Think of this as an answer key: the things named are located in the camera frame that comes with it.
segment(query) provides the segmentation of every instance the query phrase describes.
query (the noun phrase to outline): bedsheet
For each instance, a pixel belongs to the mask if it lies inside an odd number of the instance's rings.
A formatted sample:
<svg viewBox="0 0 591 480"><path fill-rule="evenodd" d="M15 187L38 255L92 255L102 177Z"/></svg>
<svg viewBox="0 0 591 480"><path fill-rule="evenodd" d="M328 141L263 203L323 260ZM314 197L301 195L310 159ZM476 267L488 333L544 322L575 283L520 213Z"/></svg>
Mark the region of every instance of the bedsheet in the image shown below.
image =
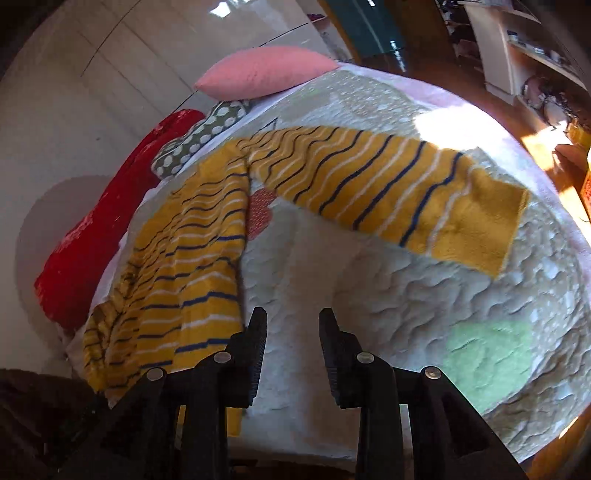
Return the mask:
<svg viewBox="0 0 591 480"><path fill-rule="evenodd" d="M383 82L341 70L290 93L236 135L326 124L424 138L421 126L433 112ZM499 143L516 144L501 131ZM366 349L390 363L442 367L518 460L586 406L591 340L581 265L589 265L589 247L577 243L580 232L556 194L543 182L528 184L528 172L543 175L533 161L515 145L495 151L488 143L493 158L480 149L471 156L494 177L523 180L533 193L505 271L494 281L345 232L272 196L259 206L266 220L242 257L243 307L244 318L255 306L267 309L269 339L259 396L234 447L323 463L354 458L358 416L334 405L317 338L317 313L328 305ZM188 167L137 211L131 238L190 173ZM252 181L251 193L260 190Z"/></svg>

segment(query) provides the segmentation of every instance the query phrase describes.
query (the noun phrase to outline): polka dot pillow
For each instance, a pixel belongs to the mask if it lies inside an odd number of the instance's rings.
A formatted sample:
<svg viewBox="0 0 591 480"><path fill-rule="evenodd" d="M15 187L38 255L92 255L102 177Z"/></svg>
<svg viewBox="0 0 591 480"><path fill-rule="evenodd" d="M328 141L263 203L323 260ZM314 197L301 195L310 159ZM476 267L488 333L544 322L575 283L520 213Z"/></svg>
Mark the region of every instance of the polka dot pillow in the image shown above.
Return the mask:
<svg viewBox="0 0 591 480"><path fill-rule="evenodd" d="M193 125L185 136L175 138L160 149L152 162L152 171L161 179L176 175L202 146L238 122L250 109L249 100L218 103L207 118Z"/></svg>

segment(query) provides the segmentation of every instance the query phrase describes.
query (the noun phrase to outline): bolt head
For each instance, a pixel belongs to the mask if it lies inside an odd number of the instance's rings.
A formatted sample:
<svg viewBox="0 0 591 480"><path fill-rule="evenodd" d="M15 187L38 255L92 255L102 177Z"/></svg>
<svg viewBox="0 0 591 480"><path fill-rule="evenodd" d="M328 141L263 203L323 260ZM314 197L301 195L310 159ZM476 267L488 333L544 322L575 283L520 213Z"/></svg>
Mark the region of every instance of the bolt head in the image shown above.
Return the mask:
<svg viewBox="0 0 591 480"><path fill-rule="evenodd" d="M160 380L163 376L164 376L164 370L162 370L161 368L152 368L152 369L148 370L148 373L146 374L146 377L151 382L155 382L156 380Z"/></svg>
<svg viewBox="0 0 591 480"><path fill-rule="evenodd" d="M441 370L437 367L427 367L425 369L425 376L431 380L437 380L441 378Z"/></svg>
<svg viewBox="0 0 591 480"><path fill-rule="evenodd" d="M357 361L360 364L371 364L375 360L375 357L369 352L361 352L357 354Z"/></svg>
<svg viewBox="0 0 591 480"><path fill-rule="evenodd" d="M232 360L232 355L228 352L218 352L213 356L213 361L217 364L227 364Z"/></svg>

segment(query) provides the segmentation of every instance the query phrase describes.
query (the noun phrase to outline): closet door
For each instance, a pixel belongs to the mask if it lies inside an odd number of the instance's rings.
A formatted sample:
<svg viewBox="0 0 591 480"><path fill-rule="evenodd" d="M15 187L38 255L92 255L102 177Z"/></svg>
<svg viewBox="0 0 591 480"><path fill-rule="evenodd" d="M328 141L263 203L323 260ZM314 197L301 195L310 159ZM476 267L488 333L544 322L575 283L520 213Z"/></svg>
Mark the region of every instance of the closet door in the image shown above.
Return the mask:
<svg viewBox="0 0 591 480"><path fill-rule="evenodd" d="M361 57L403 48L404 40L384 0L325 0Z"/></svg>

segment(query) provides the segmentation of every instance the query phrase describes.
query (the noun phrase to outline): striped sweater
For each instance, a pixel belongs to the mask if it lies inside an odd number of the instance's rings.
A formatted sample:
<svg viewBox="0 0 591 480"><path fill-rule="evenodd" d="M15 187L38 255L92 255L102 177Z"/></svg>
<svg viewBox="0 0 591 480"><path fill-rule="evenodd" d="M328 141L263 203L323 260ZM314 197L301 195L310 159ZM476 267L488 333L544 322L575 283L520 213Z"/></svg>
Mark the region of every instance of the striped sweater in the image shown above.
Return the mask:
<svg viewBox="0 0 591 480"><path fill-rule="evenodd" d="M294 127L230 140L144 225L109 300L92 313L93 388L116 400L147 369L191 368L241 330L249 176L344 228L493 277L528 201L461 152L412 138Z"/></svg>

